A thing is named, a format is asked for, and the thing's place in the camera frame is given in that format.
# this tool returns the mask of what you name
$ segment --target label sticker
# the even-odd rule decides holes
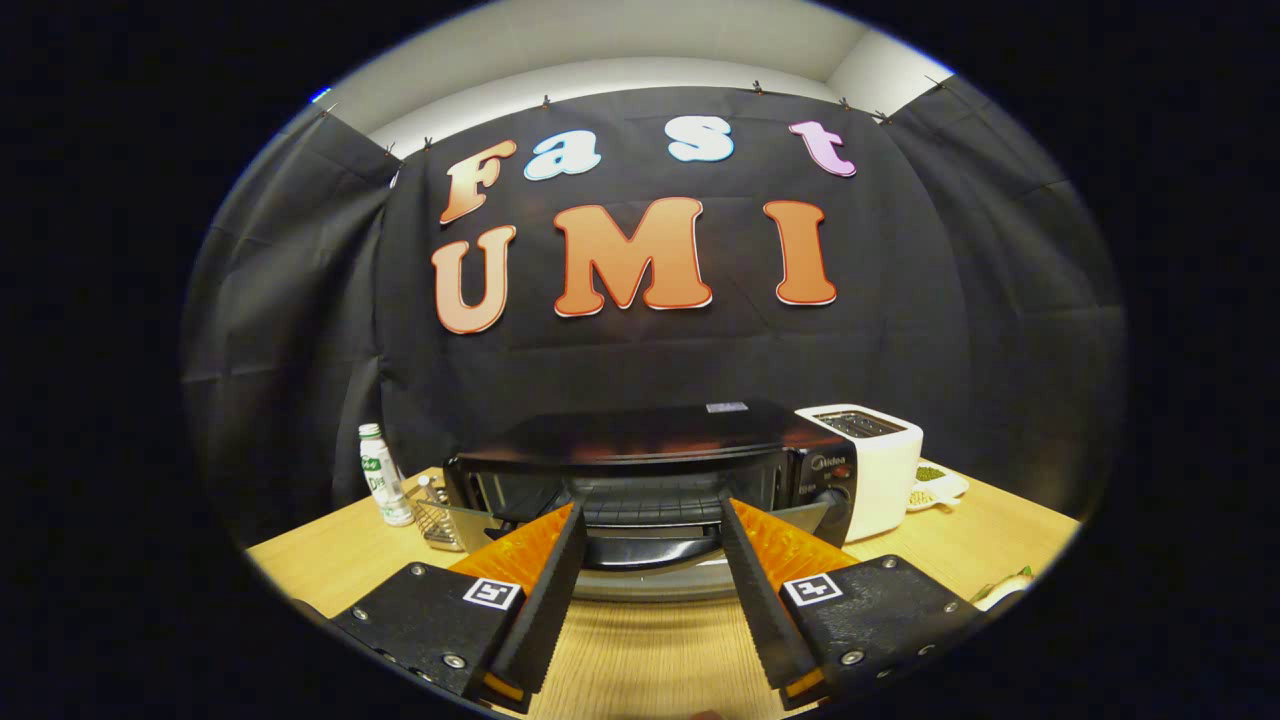
[[[782,583],[782,587],[787,588],[787,592],[791,593],[791,600],[796,601],[796,607],[800,607],[801,605],[813,605],[815,602],[822,602],[824,600],[845,594],[836,587],[836,583],[832,582],[831,577],[826,573],[812,578],[787,580]]]
[[[471,585],[471,589],[462,596],[462,600],[476,605],[484,605],[486,607],[507,610],[511,607],[511,601],[516,598],[516,591],[518,589],[520,585],[516,583],[504,583],[502,580],[480,578],[476,580],[476,584]]]
[[[737,413],[740,410],[746,410],[746,405],[742,402],[708,402],[708,413]]]

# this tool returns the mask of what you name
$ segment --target wooden table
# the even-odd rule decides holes
[[[408,478],[406,489],[416,480],[417,475]],[[909,512],[896,529],[849,543],[845,551],[859,560],[899,555],[968,598],[1024,565],[1042,574],[1075,533],[1071,518],[969,482],[956,507]],[[463,557],[429,547],[416,525],[387,525],[372,497],[253,546],[248,555],[285,596],[305,600],[329,618],[408,562],[447,568]],[[575,600],[527,717],[687,720],[716,710],[726,719],[764,720],[810,707],[782,711],[736,598]]]

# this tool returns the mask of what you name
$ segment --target black toaster oven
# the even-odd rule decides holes
[[[723,497],[838,547],[858,496],[854,442],[760,400],[540,415],[443,469],[448,502],[492,515],[490,538],[582,503],[588,580],[714,564]]]

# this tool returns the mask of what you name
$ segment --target brand logo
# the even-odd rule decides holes
[[[845,460],[844,457],[823,457],[822,455],[818,455],[809,461],[809,466],[814,470],[826,470],[827,468],[845,465],[846,462],[849,462],[849,460]]]

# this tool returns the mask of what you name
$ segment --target black fabric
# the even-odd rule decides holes
[[[253,543],[365,497],[356,425],[381,421],[406,473],[544,413],[764,397],[855,402],[924,428],[923,454],[1078,514],[1123,413],[1123,311],[1101,237],[1042,150],[950,78],[877,126],[804,97],[732,88],[593,95],[498,118],[398,163],[335,118],[293,123],[212,223],[188,299],[183,383],[215,500]],[[663,126],[718,115],[733,154],[681,163]],[[844,138],[851,178],[787,131]],[[531,149],[590,129],[603,160],[532,182]],[[518,150],[477,210],[439,217],[448,168],[503,140]],[[588,318],[563,292],[557,213],[603,205],[632,234],[650,202],[701,201],[710,305]],[[785,305],[763,205],[812,202],[827,306]],[[512,224],[503,316],[457,336],[435,314],[431,254],[465,240],[463,300],[484,292],[477,237]],[[641,281],[648,288],[652,269]]]
[[[398,165],[310,113],[262,150],[209,228],[182,383],[204,480],[241,542],[367,495],[356,423],[378,413],[371,273]]]
[[[663,126],[678,115],[724,118],[733,154],[718,163],[672,158]],[[787,131],[804,120],[844,138],[840,155],[856,164],[855,177],[832,176],[810,159]],[[599,165],[526,181],[530,149],[568,129],[596,135]],[[448,168],[508,138],[518,150],[481,190],[485,204],[442,229]],[[637,296],[627,310],[607,299],[596,315],[558,316],[564,238],[554,215],[602,205],[630,236],[650,202],[673,196],[704,206],[695,233],[710,305],[659,311]],[[781,246],[763,211],[772,200],[812,202],[826,214],[822,252],[838,288],[831,305],[797,307],[776,297]],[[471,243],[463,299],[477,302],[484,255],[475,241],[503,224],[517,227],[506,311],[483,333],[453,334],[435,318],[431,254],[458,240]],[[595,286],[604,292],[600,281]],[[787,407],[859,402],[909,418],[925,427],[934,455],[954,455],[947,450],[964,442],[965,305],[946,231],[887,135],[840,105],[728,88],[632,90],[463,131],[406,158],[387,205],[375,292],[383,416],[406,471],[540,413],[749,395]]]
[[[1125,313],[1107,246],[1027,131],[964,78],[942,85],[881,126],[946,228],[966,310],[965,441],[931,447],[947,430],[922,421],[925,455],[1082,518],[1125,413]]]

